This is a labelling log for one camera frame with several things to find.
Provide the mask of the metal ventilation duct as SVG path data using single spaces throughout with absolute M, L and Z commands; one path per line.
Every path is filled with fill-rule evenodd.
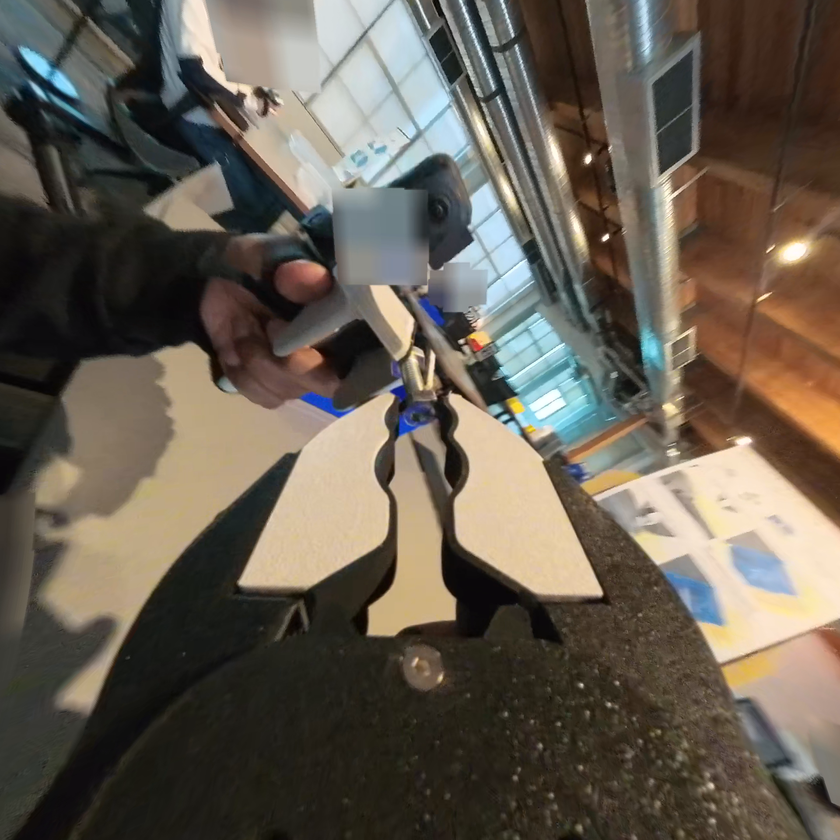
M 589 343 L 603 340 L 596 317 L 595 264 L 577 210 L 552 112 L 537 88 L 519 2 L 441 2 L 444 27 L 567 319 Z M 697 152 L 699 36 L 679 35 L 672 2 L 585 3 L 612 166 L 648 414 L 665 428 L 683 423 L 677 362 L 683 340 L 679 242 L 670 176 Z

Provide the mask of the printed poster sheet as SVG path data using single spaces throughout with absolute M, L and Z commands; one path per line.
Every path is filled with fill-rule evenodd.
M 838 621 L 838 526 L 751 446 L 595 500 L 659 567 L 720 665 Z

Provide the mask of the wooden desk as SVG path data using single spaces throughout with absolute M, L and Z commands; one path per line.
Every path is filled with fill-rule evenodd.
M 333 193 L 342 187 L 333 169 L 340 152 L 295 93 L 247 129 L 240 129 L 216 104 L 209 113 L 298 211 L 305 214 L 317 205 L 333 210 Z

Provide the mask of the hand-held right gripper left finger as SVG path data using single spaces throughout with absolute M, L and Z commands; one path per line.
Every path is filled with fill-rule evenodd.
M 301 595 L 392 535 L 400 402 L 374 397 L 299 452 L 241 575 L 247 595 Z

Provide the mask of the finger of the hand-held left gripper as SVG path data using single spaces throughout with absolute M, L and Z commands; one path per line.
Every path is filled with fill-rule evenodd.
M 390 286 L 353 286 L 352 309 L 371 329 L 395 365 L 410 358 L 417 336 L 431 343 L 437 323 L 411 291 Z

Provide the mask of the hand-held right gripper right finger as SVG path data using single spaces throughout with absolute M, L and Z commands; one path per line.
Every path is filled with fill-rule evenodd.
M 450 488 L 447 546 L 492 581 L 539 604 L 596 602 L 604 592 L 543 458 L 460 395 L 442 398 Z

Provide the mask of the silver metal bolt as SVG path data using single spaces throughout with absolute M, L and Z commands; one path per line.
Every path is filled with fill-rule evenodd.
M 406 396 L 412 402 L 429 403 L 437 399 L 437 356 L 433 350 L 413 346 L 398 365 Z

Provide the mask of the person's left forearm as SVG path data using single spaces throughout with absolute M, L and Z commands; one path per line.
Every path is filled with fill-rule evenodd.
M 141 356 L 267 315 L 226 265 L 230 234 L 173 230 L 144 214 L 83 218 L 1 201 L 1 349 L 53 361 Z

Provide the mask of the person's left hand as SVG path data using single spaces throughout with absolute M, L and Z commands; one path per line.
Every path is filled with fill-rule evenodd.
M 233 237 L 223 265 L 238 277 L 264 280 L 270 251 L 279 240 L 267 234 Z M 279 265 L 270 285 L 289 302 L 306 307 L 330 294 L 333 279 L 320 264 L 299 259 Z M 280 328 L 280 316 L 237 280 L 211 278 L 199 312 L 221 372 L 252 403 L 274 410 L 310 392 L 331 398 L 339 387 L 338 374 L 319 350 L 307 346 L 286 357 L 274 354 L 272 331 Z

